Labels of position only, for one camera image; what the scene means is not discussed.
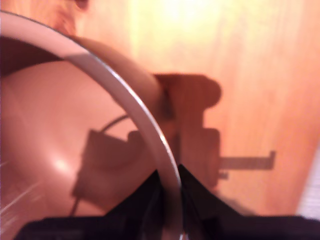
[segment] curved metal rim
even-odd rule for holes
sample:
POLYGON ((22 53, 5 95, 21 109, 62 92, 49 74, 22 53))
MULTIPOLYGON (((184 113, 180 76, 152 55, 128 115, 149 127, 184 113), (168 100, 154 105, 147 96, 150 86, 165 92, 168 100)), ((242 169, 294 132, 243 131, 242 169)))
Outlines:
POLYGON ((29 43, 68 60, 109 92, 129 114, 155 158, 160 181, 165 190, 167 234, 163 234, 162 237, 165 235, 170 239, 180 238, 183 218, 178 168, 163 132, 139 96, 108 65, 69 37, 14 13, 1 11, 0 18, 2 36, 29 43))

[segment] bright light spot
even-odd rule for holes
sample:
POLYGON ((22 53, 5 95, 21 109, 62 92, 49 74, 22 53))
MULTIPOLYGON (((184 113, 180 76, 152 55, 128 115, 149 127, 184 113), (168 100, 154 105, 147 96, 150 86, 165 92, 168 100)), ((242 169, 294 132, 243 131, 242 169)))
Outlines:
POLYGON ((57 169, 57 170, 59 170, 60 172, 63 172, 63 173, 69 173, 70 172, 70 168, 69 168, 69 166, 66 164, 66 162, 65 161, 63 161, 63 160, 56 160, 55 162, 54 162, 54 166, 55 166, 55 168, 57 169))

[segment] wooden surface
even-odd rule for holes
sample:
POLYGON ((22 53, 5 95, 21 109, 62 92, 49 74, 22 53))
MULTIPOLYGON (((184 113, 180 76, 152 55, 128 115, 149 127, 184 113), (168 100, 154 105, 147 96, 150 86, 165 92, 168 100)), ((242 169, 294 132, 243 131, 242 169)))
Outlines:
POLYGON ((295 213, 320 137, 318 0, 3 0, 1 9, 109 45, 152 73, 182 74, 164 81, 181 162, 244 208, 295 213), (271 151, 273 170, 230 170, 216 186, 219 156, 271 151))

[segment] black plastic object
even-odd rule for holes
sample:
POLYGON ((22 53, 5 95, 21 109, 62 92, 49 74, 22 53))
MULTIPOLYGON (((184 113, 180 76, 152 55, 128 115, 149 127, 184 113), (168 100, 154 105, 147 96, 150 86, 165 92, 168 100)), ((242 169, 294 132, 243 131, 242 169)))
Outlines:
MULTIPOLYGON (((300 216, 242 216, 182 165, 183 228, 189 240, 319 240, 320 221, 300 216)), ((16 240, 160 240, 164 191, 154 172, 103 217, 48 218, 27 224, 16 240)))

